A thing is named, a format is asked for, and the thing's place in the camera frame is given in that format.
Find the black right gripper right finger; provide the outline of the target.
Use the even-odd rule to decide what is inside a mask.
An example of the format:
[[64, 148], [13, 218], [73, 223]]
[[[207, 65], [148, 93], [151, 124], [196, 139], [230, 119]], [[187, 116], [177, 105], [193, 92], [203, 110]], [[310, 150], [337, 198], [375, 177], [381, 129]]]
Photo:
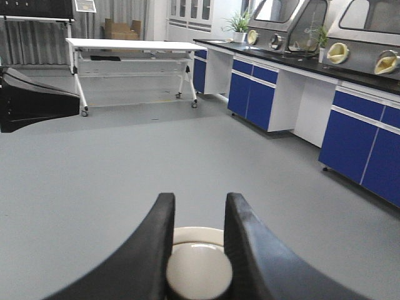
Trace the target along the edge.
[[304, 261], [256, 216], [245, 198], [227, 194], [224, 252], [233, 299], [364, 299]]

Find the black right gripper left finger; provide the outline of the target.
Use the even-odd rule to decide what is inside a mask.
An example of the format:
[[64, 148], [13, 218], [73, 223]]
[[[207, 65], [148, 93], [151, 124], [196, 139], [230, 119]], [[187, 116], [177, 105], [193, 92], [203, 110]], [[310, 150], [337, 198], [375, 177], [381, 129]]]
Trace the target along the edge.
[[48, 299], [164, 299], [175, 195], [161, 193], [137, 229], [104, 262]]

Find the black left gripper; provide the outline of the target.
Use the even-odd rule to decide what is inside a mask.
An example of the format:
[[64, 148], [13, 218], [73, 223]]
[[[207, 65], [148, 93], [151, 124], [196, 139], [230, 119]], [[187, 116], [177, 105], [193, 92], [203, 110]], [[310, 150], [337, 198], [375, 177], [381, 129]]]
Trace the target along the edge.
[[80, 113], [80, 97], [32, 80], [11, 67], [1, 68], [1, 132]]

